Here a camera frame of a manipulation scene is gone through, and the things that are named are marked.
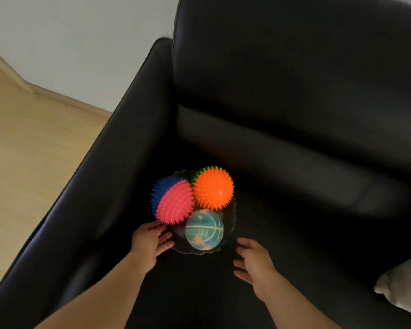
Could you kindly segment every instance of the right hand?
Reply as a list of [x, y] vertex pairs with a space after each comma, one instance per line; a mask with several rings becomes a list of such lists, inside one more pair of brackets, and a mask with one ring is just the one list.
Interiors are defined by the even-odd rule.
[[247, 272], [235, 270], [234, 274], [236, 277], [250, 283], [257, 298], [265, 302], [268, 282], [278, 274], [273, 261], [269, 257], [268, 251], [257, 241], [238, 238], [237, 242], [247, 248], [238, 247], [236, 249], [244, 260], [234, 260], [233, 264]]

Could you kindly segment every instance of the blue basketball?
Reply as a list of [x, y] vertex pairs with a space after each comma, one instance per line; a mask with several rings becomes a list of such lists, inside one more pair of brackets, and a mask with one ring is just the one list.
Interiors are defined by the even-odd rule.
[[224, 225], [212, 210], [197, 210], [186, 222], [186, 239], [192, 247], [211, 250], [219, 245], [224, 235]]

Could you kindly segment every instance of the toy ball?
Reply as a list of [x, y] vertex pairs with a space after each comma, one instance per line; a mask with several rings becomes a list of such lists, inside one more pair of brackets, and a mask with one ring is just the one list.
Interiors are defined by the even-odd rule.
[[220, 167], [208, 166], [192, 179], [193, 193], [203, 208], [217, 210], [230, 203], [234, 185], [230, 175]]
[[197, 210], [186, 222], [186, 239], [192, 247], [211, 250], [219, 245], [224, 235], [224, 225], [212, 210]]
[[165, 224], [185, 221], [195, 205], [193, 190], [189, 182], [171, 176], [159, 180], [151, 194], [151, 208], [155, 218]]

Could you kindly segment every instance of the finger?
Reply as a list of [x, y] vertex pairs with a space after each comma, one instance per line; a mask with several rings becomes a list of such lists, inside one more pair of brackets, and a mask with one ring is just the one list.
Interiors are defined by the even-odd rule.
[[169, 241], [168, 243], [164, 243], [157, 247], [155, 251], [155, 256], [159, 256], [161, 253], [167, 251], [168, 249], [172, 248], [175, 245], [175, 242]]
[[233, 271], [234, 275], [244, 281], [246, 281], [247, 283], [250, 283], [251, 285], [253, 285], [253, 279], [251, 278], [250, 274], [248, 274], [247, 272], [244, 271], [240, 271], [240, 270], [235, 270]]
[[161, 225], [160, 221], [150, 221], [149, 223], [144, 223], [144, 224], [140, 225], [139, 228], [150, 230], [150, 229], [152, 229], [154, 227], [157, 227], [159, 225]]
[[234, 264], [236, 267], [238, 267], [238, 268], [247, 270], [247, 267], [245, 266], [245, 262], [244, 262], [244, 261], [234, 260], [234, 261], [233, 261], [233, 264]]
[[237, 242], [243, 246], [246, 246], [251, 249], [260, 249], [263, 248], [260, 243], [255, 240], [247, 239], [247, 238], [237, 238]]
[[242, 247], [236, 248], [236, 253], [238, 253], [239, 255], [241, 255], [243, 258], [245, 258], [246, 252], [247, 252], [247, 249], [246, 249], [246, 248], [242, 248]]
[[153, 228], [151, 231], [153, 231], [157, 236], [159, 236], [163, 231], [167, 228], [166, 225], [160, 225], [157, 226], [156, 228]]
[[166, 242], [172, 236], [172, 232], [166, 232], [165, 234], [161, 235], [158, 238], [158, 244], [161, 245], [162, 243]]

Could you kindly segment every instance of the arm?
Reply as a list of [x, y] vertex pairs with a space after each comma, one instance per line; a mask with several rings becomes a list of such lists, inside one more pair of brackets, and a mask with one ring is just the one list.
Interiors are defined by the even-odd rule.
[[258, 242], [238, 238], [247, 247], [237, 248], [244, 260], [234, 260], [240, 279], [252, 284], [257, 297], [262, 300], [279, 329], [340, 329], [319, 311], [274, 268], [268, 251]]
[[103, 279], [82, 293], [36, 329], [123, 329], [146, 273], [156, 257], [174, 245], [166, 226], [143, 224], [132, 236], [131, 252]]

